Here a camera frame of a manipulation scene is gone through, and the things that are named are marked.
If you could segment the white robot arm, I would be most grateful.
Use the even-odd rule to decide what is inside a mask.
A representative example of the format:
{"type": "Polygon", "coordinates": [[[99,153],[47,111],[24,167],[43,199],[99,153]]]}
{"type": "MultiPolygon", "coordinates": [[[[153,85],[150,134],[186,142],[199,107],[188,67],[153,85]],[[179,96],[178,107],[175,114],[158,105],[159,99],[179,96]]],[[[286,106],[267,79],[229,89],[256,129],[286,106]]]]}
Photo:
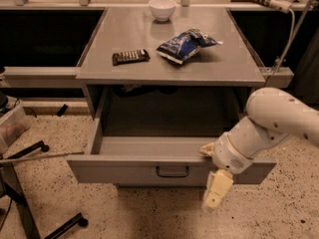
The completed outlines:
{"type": "Polygon", "coordinates": [[[217,171],[208,175],[202,208],[218,207],[234,183],[233,176],[250,167],[256,156],[294,135],[319,146],[319,112],[276,88],[253,92],[246,116],[216,141],[199,149],[217,171]]]}

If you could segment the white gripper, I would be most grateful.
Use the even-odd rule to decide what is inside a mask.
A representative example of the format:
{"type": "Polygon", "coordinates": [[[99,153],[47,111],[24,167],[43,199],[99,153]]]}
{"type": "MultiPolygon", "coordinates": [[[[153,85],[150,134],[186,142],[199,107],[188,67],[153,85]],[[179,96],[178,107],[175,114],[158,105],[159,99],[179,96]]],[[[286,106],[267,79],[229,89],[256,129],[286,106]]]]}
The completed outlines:
{"type": "Polygon", "coordinates": [[[233,185],[233,175],[240,174],[252,165],[252,160],[238,152],[225,132],[215,143],[210,142],[199,148],[203,156],[212,156],[218,169],[210,172],[202,198],[202,209],[211,212],[219,206],[233,185]]]}

